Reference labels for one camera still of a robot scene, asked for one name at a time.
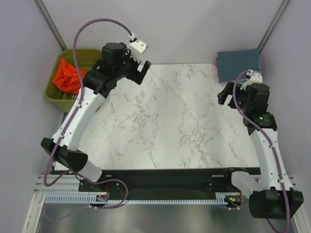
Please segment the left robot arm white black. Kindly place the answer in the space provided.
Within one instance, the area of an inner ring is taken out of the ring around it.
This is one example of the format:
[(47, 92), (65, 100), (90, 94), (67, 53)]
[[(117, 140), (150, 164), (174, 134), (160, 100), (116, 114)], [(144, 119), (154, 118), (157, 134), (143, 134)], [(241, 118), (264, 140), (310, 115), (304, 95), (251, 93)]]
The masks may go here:
[(78, 149), (82, 135), (120, 79), (127, 78), (137, 84), (142, 83), (151, 66), (146, 61), (142, 70), (138, 70), (147, 48), (148, 44), (142, 39), (128, 45), (107, 43), (102, 48), (101, 58), (85, 74), (83, 87), (61, 127), (52, 138), (45, 137), (41, 141), (51, 162), (56, 161), (90, 180), (90, 186), (96, 191), (105, 189), (107, 180), (102, 176), (102, 170), (89, 160), (88, 155)]

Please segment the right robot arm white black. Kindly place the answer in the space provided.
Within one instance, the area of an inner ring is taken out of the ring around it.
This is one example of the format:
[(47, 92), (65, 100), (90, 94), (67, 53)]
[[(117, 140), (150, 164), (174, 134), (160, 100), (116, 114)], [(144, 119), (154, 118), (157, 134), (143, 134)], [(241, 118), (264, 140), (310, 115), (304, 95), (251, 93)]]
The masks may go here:
[(245, 115), (243, 123), (254, 143), (261, 173), (258, 183), (245, 169), (231, 168), (222, 183), (228, 191), (238, 188), (242, 192), (254, 218), (287, 219), (293, 217), (304, 198), (302, 192), (294, 189), (282, 162), (276, 120), (267, 111), (269, 89), (262, 83), (244, 88), (241, 84), (228, 82), (217, 95), (221, 105), (231, 95), (228, 106)]

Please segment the orange t shirt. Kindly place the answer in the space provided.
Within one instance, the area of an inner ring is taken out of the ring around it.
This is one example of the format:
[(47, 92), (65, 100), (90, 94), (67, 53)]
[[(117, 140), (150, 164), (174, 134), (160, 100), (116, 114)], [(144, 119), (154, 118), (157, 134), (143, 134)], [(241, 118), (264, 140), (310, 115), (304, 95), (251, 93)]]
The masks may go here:
[(60, 91), (69, 94), (78, 94), (81, 88), (77, 69), (66, 62), (64, 58), (60, 59), (58, 70), (52, 82)]

